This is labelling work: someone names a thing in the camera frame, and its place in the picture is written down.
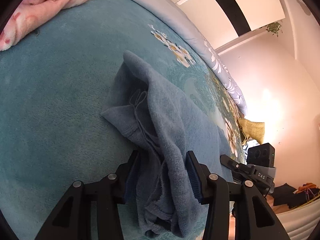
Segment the blue knit sweater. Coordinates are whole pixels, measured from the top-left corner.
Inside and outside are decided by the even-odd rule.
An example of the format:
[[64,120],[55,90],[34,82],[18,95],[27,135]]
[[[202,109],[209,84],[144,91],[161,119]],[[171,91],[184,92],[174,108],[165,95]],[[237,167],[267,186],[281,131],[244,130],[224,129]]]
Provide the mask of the blue knit sweater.
[[193,151],[198,161],[226,181],[231,171],[220,155],[230,154],[224,131],[178,87],[130,51],[108,93],[102,116],[144,150],[136,184],[138,222],[144,235],[190,235],[205,211],[185,169]]

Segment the teal floral bed blanket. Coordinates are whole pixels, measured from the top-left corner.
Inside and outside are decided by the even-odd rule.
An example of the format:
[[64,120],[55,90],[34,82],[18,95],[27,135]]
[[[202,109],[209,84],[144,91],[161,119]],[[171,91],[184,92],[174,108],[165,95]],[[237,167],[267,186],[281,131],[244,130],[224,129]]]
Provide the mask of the teal floral bed blanket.
[[1,211],[34,239],[75,180],[100,180],[134,145],[101,111],[129,50],[172,82],[225,133],[244,162],[239,110],[202,53],[132,0],[89,0],[1,52]]

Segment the yellow knit garment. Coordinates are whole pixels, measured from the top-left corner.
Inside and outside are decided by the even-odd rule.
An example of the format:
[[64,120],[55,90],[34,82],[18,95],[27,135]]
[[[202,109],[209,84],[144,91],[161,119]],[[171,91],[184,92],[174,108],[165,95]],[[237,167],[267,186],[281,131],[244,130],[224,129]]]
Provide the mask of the yellow knit garment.
[[253,122],[244,118],[238,119],[238,126],[240,129],[240,137],[242,145],[246,145],[249,139],[256,140],[259,144],[264,143],[265,123]]

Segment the white wardrobe with black stripe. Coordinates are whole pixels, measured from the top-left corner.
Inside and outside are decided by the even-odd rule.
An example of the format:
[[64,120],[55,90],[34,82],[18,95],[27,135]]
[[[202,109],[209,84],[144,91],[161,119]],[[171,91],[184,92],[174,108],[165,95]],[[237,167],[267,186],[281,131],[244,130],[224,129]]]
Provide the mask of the white wardrobe with black stripe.
[[171,0],[214,49],[284,19],[280,0]]

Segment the green hanging plant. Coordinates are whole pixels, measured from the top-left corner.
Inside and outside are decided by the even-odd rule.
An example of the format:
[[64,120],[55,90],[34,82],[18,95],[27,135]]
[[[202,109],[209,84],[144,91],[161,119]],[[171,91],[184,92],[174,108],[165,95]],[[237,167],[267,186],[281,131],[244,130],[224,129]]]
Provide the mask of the green hanging plant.
[[265,25],[266,31],[268,33],[271,33],[272,35],[276,35],[276,37],[279,36],[280,33],[282,33],[282,25],[279,22],[273,22],[270,24]]

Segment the pink folded blanket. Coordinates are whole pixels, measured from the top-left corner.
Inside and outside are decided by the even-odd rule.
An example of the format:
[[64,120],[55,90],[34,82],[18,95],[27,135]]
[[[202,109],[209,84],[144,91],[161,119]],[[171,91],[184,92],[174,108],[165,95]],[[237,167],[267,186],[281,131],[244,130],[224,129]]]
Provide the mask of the pink folded blanket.
[[55,17],[61,10],[88,0],[23,0],[1,32],[1,51],[18,44],[26,35]]

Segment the light blue floral duvet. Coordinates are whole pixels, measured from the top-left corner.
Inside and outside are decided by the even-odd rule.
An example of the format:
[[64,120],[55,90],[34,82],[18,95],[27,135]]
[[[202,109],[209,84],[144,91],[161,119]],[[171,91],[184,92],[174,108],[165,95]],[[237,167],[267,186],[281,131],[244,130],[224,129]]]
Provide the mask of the light blue floral duvet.
[[228,68],[221,62],[211,44],[201,34],[187,15],[171,0],[132,0],[154,14],[177,33],[207,64],[223,84],[242,114],[247,105],[244,95],[232,78]]

